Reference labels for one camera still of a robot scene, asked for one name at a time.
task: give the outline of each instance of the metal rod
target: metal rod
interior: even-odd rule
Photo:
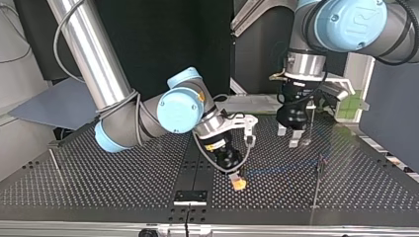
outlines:
[[[55,19],[61,22],[79,0],[47,1]],[[86,0],[62,31],[99,110],[122,101],[132,92],[94,1]]]

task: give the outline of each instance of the black cable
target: black cable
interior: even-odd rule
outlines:
[[[280,94],[277,95],[277,100],[279,103],[283,104],[283,106],[292,106],[292,105],[296,105],[299,104],[301,102],[304,102],[306,100],[309,100],[312,96],[314,96],[314,94],[317,93],[318,90],[320,90],[320,87],[326,82],[327,76],[329,75],[329,73],[327,72],[327,63],[324,62],[324,75],[323,75],[323,79],[321,80],[321,82],[318,84],[318,86],[312,90],[310,93],[308,93],[306,96],[304,96],[301,99],[295,100],[295,101],[291,101],[291,102],[283,102],[280,100]]]
[[[308,15],[307,19],[305,20],[305,25],[304,25],[304,32],[303,32],[303,36],[305,38],[305,42],[307,43],[307,45],[321,53],[324,54],[327,52],[327,49],[324,47],[318,47],[316,45],[314,45],[310,40],[308,40],[308,32],[310,30],[310,26],[311,26],[311,22],[313,20],[313,18],[315,17],[315,15],[318,13],[318,11],[327,3],[328,0],[322,0],[321,2],[317,3],[317,5],[315,5],[315,7],[311,10],[310,14]]]
[[[26,39],[24,38],[24,36],[19,32],[19,30],[15,27],[15,25],[13,25],[13,23],[12,23],[12,21],[10,20],[10,18],[6,15],[6,13],[3,11],[3,8],[5,8],[5,9],[8,9],[8,10],[10,10],[10,11],[12,11],[15,15],[16,15],[16,17],[19,17],[19,15],[18,15],[18,13],[16,12],[16,10],[15,9],[13,9],[12,7],[10,7],[9,5],[6,5],[6,4],[2,4],[2,5],[0,5],[0,9],[1,9],[1,12],[3,13],[3,16],[7,19],[7,21],[9,22],[9,24],[12,26],[12,28],[16,31],[16,33],[19,35],[19,37],[25,42],[25,43],[27,43],[28,44],[28,50],[26,51],[26,53],[24,54],[24,55],[22,55],[22,56],[19,56],[19,57],[16,57],[16,58],[14,58],[14,59],[10,59],[10,60],[4,60],[4,61],[0,61],[0,64],[3,64],[3,63],[9,63],[9,62],[14,62],[14,61],[19,61],[19,60],[21,60],[21,59],[23,59],[23,58],[25,58],[25,57],[27,57],[28,55],[29,55],[29,53],[31,52],[31,46],[29,45],[29,43],[26,41]]]
[[[314,6],[314,8],[309,13],[307,19],[305,20],[305,26],[304,26],[304,31],[303,31],[303,36],[305,38],[305,42],[307,43],[307,45],[311,49],[313,49],[314,51],[316,51],[316,52],[318,52],[319,54],[322,54],[322,55],[324,55],[325,53],[327,53],[327,48],[318,47],[318,46],[314,45],[313,43],[311,43],[311,41],[308,39],[308,32],[309,32],[309,27],[311,25],[311,22],[312,22],[313,18],[318,13],[318,11],[327,3],[327,1],[328,0],[322,0],[321,2],[317,3]],[[326,82],[327,76],[329,75],[329,73],[327,72],[327,64],[326,64],[326,62],[324,62],[324,67],[323,68],[324,68],[323,79],[321,80],[321,82],[318,84],[318,86],[314,90],[312,90],[310,93],[308,93],[303,98],[300,98],[298,100],[291,101],[291,102],[282,102],[280,100],[280,94],[278,94],[277,95],[278,102],[281,103],[281,104],[283,104],[283,106],[291,106],[291,105],[296,105],[298,103],[301,103],[301,102],[304,102],[306,100],[309,100],[315,93],[317,93],[317,91],[324,84],[324,82]]]
[[[385,64],[385,65],[389,65],[389,66],[399,66],[401,64],[404,64],[406,62],[409,62],[411,59],[413,59],[413,57],[416,56],[418,50],[419,50],[419,22],[418,19],[416,18],[415,13],[413,12],[412,8],[404,1],[404,0],[396,0],[396,2],[404,9],[404,11],[406,11],[407,17],[410,18],[410,21],[413,24],[413,29],[415,31],[415,41],[413,44],[413,50],[412,52],[409,54],[409,56],[407,56],[404,60],[399,61],[399,62],[389,62],[389,61],[385,61],[379,57],[376,57],[376,60]]]
[[[5,60],[5,61],[0,61],[0,64],[3,64],[3,63],[9,63],[9,62],[14,62],[14,61],[19,61],[19,60],[21,60],[21,59],[24,59],[25,57],[27,57],[28,55],[29,55],[29,53],[31,52],[31,47],[29,46],[28,47],[28,51],[24,54],[24,55],[22,55],[22,56],[20,56],[20,57],[17,57],[17,58],[14,58],[14,59],[10,59],[10,60]]]

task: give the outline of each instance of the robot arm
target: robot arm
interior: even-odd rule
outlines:
[[[220,111],[193,67],[169,79],[167,93],[141,102],[126,80],[94,1],[48,0],[48,4],[55,19],[65,26],[63,34],[101,113],[95,132],[104,150],[120,152],[167,132],[193,130],[195,139],[215,155],[216,161],[212,161],[200,146],[209,161],[229,176],[237,190],[244,189],[239,173],[249,152],[243,158],[234,149],[230,131],[244,128],[250,150],[255,142],[255,117],[230,118]]]
[[[327,51],[371,55],[389,65],[419,61],[416,1],[299,0],[277,121],[304,131],[305,108],[327,78]]]

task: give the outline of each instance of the cable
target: cable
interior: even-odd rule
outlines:
[[[18,12],[14,9],[14,8],[12,8],[11,6],[9,6],[9,5],[7,5],[7,4],[5,4],[5,3],[0,3],[0,9],[1,9],[1,11],[2,11],[2,13],[3,13],[3,16],[7,19],[7,21],[9,22],[9,24],[10,24],[10,26],[12,26],[12,28],[15,30],[15,32],[19,35],[19,37],[25,42],[25,43],[27,43],[28,44],[28,50],[25,52],[25,54],[23,54],[22,56],[19,56],[19,57],[16,57],[16,58],[13,58],[13,59],[9,59],[9,60],[4,60],[4,61],[0,61],[0,64],[3,64],[3,63],[10,63],[10,62],[14,62],[14,61],[19,61],[19,60],[21,60],[21,59],[23,59],[23,58],[25,58],[25,57],[27,57],[30,53],[31,53],[31,46],[29,45],[29,43],[27,42],[27,40],[25,39],[25,37],[21,34],[21,32],[19,32],[19,30],[15,27],[15,25],[12,23],[12,21],[10,20],[10,18],[6,15],[6,13],[3,11],[3,9],[8,9],[8,10],[10,10],[11,12],[13,12],[13,14],[15,14],[16,15],[16,17],[19,17],[19,14],[18,14]]]
[[[81,83],[86,83],[83,80],[79,79],[78,77],[74,76],[71,72],[67,70],[67,68],[62,63],[61,59],[59,58],[58,54],[58,40],[59,40],[59,34],[61,33],[62,28],[64,25],[67,24],[68,20],[71,18],[71,16],[76,12],[76,10],[85,2],[85,0],[80,0],[76,4],[74,4],[70,11],[65,14],[65,16],[62,18],[61,22],[58,24],[58,28],[55,31],[55,36],[53,39],[53,54],[55,56],[55,60],[58,63],[59,67],[71,78],[73,78],[76,81],[79,81]]]
[[[315,7],[311,10],[310,14],[307,17],[307,20],[305,21],[304,32],[303,32],[303,36],[305,38],[305,42],[307,43],[307,45],[311,49],[313,49],[315,51],[318,51],[319,53],[322,53],[322,54],[326,53],[327,52],[327,49],[324,48],[324,47],[318,47],[318,46],[314,45],[313,43],[311,43],[311,41],[308,40],[308,32],[309,32],[310,25],[311,25],[311,22],[312,22],[314,16],[327,3],[327,1],[328,0],[322,0],[321,2],[317,3],[315,5]]]
[[[29,46],[27,52],[24,55],[22,55],[20,57],[17,57],[17,58],[14,58],[14,59],[0,61],[0,64],[19,61],[19,60],[24,59],[25,57],[27,57],[30,53],[31,53],[31,47]]]
[[[321,2],[317,3],[317,5],[314,6],[314,8],[311,10],[311,12],[309,13],[306,21],[305,21],[305,25],[304,25],[304,31],[303,31],[303,36],[305,38],[305,42],[307,43],[307,45],[317,51],[319,54],[325,54],[327,53],[327,49],[324,47],[318,47],[316,45],[314,45],[313,43],[311,43],[311,41],[308,39],[308,32],[309,32],[309,27],[311,25],[311,22],[314,18],[314,16],[318,13],[318,11],[327,3],[328,0],[322,0]],[[317,93],[317,91],[320,89],[320,87],[324,84],[324,82],[326,82],[327,80],[327,76],[329,75],[328,71],[327,71],[327,63],[324,62],[324,75],[323,75],[323,79],[321,80],[321,82],[318,84],[318,86],[312,90],[310,93],[308,93],[306,96],[304,96],[301,99],[295,100],[295,101],[291,101],[291,102],[283,102],[280,100],[280,93],[277,94],[277,100],[279,103],[283,104],[283,106],[291,106],[291,105],[296,105],[298,103],[304,102],[306,100],[309,100],[315,93]]]
[[[141,96],[136,96],[136,105],[135,105],[135,136],[138,144],[142,146],[142,137],[141,133],[139,132],[139,125],[138,125],[138,117],[139,117],[139,104],[141,103]]]
[[[12,21],[10,20],[10,18],[6,15],[6,13],[3,11],[3,9],[7,9],[9,11],[11,11],[13,14],[15,14],[16,17],[19,18],[19,14],[18,12],[11,6],[5,4],[5,3],[0,3],[0,9],[3,12],[4,17],[6,17],[7,21],[10,23],[10,25],[13,27],[13,29],[18,33],[19,37],[21,37],[21,39],[25,42],[28,43],[27,40],[25,39],[25,37],[21,34],[21,32],[18,30],[18,28],[12,23]]]
[[[320,90],[320,87],[326,82],[327,80],[327,76],[329,75],[329,73],[327,72],[327,63],[324,62],[324,75],[323,75],[323,79],[321,80],[321,82],[318,84],[318,86],[312,90],[310,93],[308,93],[306,96],[304,96],[301,99],[295,100],[295,101],[291,101],[291,102],[283,102],[280,100],[280,93],[277,94],[277,100],[279,103],[283,104],[283,106],[292,106],[292,105],[296,105],[298,103],[304,102],[306,100],[309,100],[312,96],[314,96],[314,94],[317,93],[318,90]]]
[[[201,153],[204,155],[204,157],[206,157],[206,159],[219,171],[223,172],[223,173],[233,173],[235,171],[237,171],[238,169],[240,169],[244,163],[246,163],[247,159],[249,158],[250,155],[250,150],[252,149],[252,147],[248,146],[247,147],[247,152],[246,152],[246,156],[244,157],[244,159],[240,162],[240,164],[238,164],[238,166],[229,169],[229,170],[225,170],[224,168],[218,166],[205,152],[205,150],[203,149],[203,147],[201,146],[200,142],[198,141],[198,135],[193,131],[192,136],[195,139],[195,143],[197,144],[198,148],[200,149]]]
[[[376,60],[389,66],[399,66],[401,64],[404,64],[406,62],[409,62],[413,57],[416,56],[418,50],[419,50],[419,22],[416,18],[415,13],[413,12],[412,8],[404,1],[404,0],[395,0],[403,9],[406,11],[407,17],[410,18],[410,21],[413,24],[413,29],[415,31],[415,41],[413,44],[413,50],[410,53],[409,56],[407,56],[404,60],[401,60],[399,62],[389,62],[385,61],[379,57],[376,57]]]
[[[212,97],[212,100],[215,101],[216,99],[221,98],[221,97],[224,97],[225,99],[228,99],[227,94],[219,94],[219,95],[216,95],[216,96]]]

